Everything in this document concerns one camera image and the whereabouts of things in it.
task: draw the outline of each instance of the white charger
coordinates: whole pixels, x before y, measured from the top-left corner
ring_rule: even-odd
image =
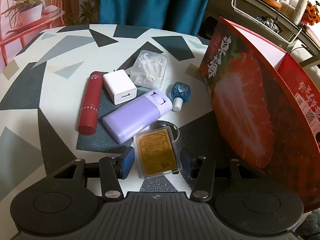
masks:
[[[115,105],[137,96],[137,87],[123,69],[104,74],[103,84]]]

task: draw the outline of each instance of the geometric patterned tablecloth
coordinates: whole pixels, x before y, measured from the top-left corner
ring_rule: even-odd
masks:
[[[90,73],[124,69],[130,74],[143,49],[168,56],[162,92],[168,93],[176,81],[191,87],[181,112],[161,118],[180,127],[178,150],[188,147],[196,156],[219,149],[217,123],[198,70],[208,43],[157,29],[80,25],[46,30],[24,47],[0,74],[0,239],[17,233],[9,207],[18,192],[75,158],[96,162],[132,144],[131,139],[118,145],[104,129],[101,118],[123,105],[115,106],[104,89],[96,134],[79,134],[77,122]],[[146,91],[139,87],[137,96]],[[125,195],[128,191],[189,195],[192,187],[183,171],[140,179],[136,164],[119,182]],[[91,179],[88,187],[101,194],[97,179]]]

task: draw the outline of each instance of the clear plastic box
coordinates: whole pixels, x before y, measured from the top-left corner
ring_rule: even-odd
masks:
[[[142,50],[131,68],[132,82],[141,87],[159,89],[162,85],[168,57]]]
[[[140,178],[149,179],[181,170],[180,155],[170,127],[143,132],[133,139]]]

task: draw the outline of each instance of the white flower pot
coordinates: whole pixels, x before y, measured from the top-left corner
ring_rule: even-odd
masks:
[[[31,22],[39,20],[41,18],[42,6],[42,4],[39,4],[29,10],[21,12],[19,15],[20,22],[23,25],[27,25]]]

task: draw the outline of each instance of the teal curtain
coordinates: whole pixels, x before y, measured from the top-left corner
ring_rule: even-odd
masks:
[[[164,29],[196,36],[209,0],[100,0],[99,23]]]

